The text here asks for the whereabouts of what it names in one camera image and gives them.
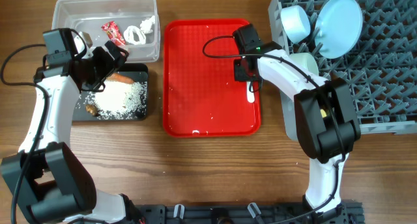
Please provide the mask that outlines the white plastic ring wrapper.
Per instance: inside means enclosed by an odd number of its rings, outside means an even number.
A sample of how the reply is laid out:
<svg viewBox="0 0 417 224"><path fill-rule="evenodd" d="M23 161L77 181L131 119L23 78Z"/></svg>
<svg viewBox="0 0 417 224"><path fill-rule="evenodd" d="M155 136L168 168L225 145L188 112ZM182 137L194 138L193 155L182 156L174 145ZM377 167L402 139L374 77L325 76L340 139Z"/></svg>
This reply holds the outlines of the white plastic ring wrapper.
<svg viewBox="0 0 417 224"><path fill-rule="evenodd" d="M140 27L130 25L123 32L123 37L127 43L132 45L144 45L146 44L146 34Z"/></svg>

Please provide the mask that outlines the orange carrot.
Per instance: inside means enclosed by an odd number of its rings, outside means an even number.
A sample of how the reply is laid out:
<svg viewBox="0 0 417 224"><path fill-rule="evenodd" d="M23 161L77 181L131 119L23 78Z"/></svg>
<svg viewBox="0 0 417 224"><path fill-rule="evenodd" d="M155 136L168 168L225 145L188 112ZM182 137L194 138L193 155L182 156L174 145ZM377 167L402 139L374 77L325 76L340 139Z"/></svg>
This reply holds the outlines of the orange carrot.
<svg viewBox="0 0 417 224"><path fill-rule="evenodd" d="M126 76L123 76L123 75L118 74L118 73L113 73L112 75L110 75L107 78L107 80L108 81L117 81L117 82L125 83L125 84L133 84L134 83L134 80L131 79L130 77L126 77Z"/></svg>

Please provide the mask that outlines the red snack wrapper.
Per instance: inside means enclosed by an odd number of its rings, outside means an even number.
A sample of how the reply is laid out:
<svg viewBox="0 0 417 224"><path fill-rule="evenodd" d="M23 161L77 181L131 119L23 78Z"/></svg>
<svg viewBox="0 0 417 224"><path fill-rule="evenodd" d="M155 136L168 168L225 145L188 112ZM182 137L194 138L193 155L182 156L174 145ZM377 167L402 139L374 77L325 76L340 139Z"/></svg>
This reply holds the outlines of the red snack wrapper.
<svg viewBox="0 0 417 224"><path fill-rule="evenodd" d="M101 30L105 32L108 38L117 46L124 47L126 40L124 39L119 26L114 21L109 21L101 26Z"/></svg>

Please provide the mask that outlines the white plastic spoon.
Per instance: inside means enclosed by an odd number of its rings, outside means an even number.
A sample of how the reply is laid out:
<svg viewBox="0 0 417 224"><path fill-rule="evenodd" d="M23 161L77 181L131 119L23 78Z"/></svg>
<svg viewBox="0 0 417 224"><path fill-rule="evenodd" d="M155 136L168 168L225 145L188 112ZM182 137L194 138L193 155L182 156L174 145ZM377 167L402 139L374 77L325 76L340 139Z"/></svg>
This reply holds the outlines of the white plastic spoon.
<svg viewBox="0 0 417 224"><path fill-rule="evenodd" d="M251 81L246 82L246 97L249 103L253 104L255 102L255 94L253 92L253 85Z"/></svg>

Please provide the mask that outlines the brown food scrap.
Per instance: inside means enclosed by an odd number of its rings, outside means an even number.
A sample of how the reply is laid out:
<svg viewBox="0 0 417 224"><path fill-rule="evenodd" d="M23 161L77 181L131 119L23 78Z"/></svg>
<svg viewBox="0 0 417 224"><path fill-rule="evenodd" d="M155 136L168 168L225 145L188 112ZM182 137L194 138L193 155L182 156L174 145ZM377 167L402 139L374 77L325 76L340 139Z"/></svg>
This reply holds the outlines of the brown food scrap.
<svg viewBox="0 0 417 224"><path fill-rule="evenodd" d="M91 114L93 117L99 116L99 109L93 104L86 104L85 105L85 110L86 110L86 112Z"/></svg>

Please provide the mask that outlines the white tissue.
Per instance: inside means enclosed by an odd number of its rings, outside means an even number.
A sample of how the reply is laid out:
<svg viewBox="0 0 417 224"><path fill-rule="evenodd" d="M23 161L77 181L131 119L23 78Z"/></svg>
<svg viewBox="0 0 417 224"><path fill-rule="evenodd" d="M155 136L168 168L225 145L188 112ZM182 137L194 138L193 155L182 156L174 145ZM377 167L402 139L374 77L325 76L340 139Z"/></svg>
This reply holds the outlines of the white tissue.
<svg viewBox="0 0 417 224"><path fill-rule="evenodd" d="M147 18L145 20L143 20L140 24L140 29L141 31L147 35L153 32L153 26L156 22L156 17L155 16L151 16L150 18Z"/></svg>

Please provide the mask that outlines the white rice pile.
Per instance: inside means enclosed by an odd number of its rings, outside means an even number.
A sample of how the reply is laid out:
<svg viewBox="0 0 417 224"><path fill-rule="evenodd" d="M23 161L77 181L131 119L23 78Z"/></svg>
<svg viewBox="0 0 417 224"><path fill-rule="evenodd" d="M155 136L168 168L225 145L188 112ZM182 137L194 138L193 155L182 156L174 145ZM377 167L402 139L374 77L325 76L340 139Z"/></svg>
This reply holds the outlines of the white rice pile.
<svg viewBox="0 0 417 224"><path fill-rule="evenodd" d="M141 120L147 114L148 85L146 81L125 84L105 82L102 92L83 92L74 108L74 121ZM85 105L93 104L99 116L86 112Z"/></svg>

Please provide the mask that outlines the mint green bowl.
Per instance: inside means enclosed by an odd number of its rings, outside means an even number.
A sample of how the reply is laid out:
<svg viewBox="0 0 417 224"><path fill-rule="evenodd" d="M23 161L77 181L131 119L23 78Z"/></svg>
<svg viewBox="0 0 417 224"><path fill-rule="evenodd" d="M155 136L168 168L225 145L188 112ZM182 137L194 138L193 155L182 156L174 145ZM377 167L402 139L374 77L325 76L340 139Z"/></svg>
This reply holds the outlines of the mint green bowl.
<svg viewBox="0 0 417 224"><path fill-rule="evenodd" d="M293 53L289 57L300 67L315 75L319 75L317 63L310 53Z"/></svg>

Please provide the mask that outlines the light blue rice bowl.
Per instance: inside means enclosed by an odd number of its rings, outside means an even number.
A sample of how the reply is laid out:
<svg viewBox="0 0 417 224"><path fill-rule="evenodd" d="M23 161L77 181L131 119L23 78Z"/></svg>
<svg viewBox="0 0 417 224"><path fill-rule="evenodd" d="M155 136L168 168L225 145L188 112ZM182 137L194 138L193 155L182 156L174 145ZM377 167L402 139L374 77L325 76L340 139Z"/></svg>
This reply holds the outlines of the light blue rice bowl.
<svg viewBox="0 0 417 224"><path fill-rule="evenodd" d="M311 25L306 11L298 6L285 7L281 10L283 29L292 43L299 43L311 33Z"/></svg>

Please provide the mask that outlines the yellow plastic cup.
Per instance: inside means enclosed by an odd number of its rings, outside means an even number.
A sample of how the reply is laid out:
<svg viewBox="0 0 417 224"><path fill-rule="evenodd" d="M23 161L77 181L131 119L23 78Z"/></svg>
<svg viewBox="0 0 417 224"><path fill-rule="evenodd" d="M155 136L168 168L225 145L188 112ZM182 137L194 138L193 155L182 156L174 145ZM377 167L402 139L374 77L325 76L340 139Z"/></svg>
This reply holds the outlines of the yellow plastic cup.
<svg viewBox="0 0 417 224"><path fill-rule="evenodd" d="M322 116L322 118L327 117L327 113L324 109L321 109L321 116Z"/></svg>

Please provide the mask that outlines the light blue plate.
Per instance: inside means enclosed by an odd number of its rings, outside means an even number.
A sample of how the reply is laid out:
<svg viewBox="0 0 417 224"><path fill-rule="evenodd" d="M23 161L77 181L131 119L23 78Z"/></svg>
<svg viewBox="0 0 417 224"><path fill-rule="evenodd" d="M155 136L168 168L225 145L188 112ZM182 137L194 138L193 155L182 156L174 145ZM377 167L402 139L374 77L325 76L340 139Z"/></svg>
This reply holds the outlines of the light blue plate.
<svg viewBox="0 0 417 224"><path fill-rule="evenodd" d="M355 0L329 0L321 9L315 28L319 30L315 45L319 53L335 59L348 53L362 32L363 15Z"/></svg>

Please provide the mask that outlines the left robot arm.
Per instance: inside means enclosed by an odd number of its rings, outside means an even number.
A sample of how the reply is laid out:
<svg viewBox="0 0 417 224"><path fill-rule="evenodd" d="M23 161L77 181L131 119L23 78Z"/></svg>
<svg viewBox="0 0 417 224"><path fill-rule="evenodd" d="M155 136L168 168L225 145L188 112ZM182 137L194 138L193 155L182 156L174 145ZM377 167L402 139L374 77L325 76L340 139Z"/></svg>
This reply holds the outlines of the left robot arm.
<svg viewBox="0 0 417 224"><path fill-rule="evenodd" d="M113 42L76 47L70 28L43 34L47 52L31 82L36 104L18 152L1 162L12 193L10 220L21 211L30 223L144 223L145 216L123 194L98 190L70 149L76 103L83 92L101 92L105 80L124 65L128 52Z"/></svg>

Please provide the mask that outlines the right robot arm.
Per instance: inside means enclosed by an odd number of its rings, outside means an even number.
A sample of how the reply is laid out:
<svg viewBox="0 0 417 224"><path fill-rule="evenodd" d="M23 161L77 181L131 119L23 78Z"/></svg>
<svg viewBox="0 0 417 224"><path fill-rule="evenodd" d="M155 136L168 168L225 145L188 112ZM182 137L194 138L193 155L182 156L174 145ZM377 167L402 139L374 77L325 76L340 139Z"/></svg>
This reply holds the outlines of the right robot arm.
<svg viewBox="0 0 417 224"><path fill-rule="evenodd" d="M348 84L310 72L275 42L263 43L251 24L232 37L239 55L236 79L268 81L294 104L296 136L309 157L308 214L316 223L342 215L343 167L361 136Z"/></svg>

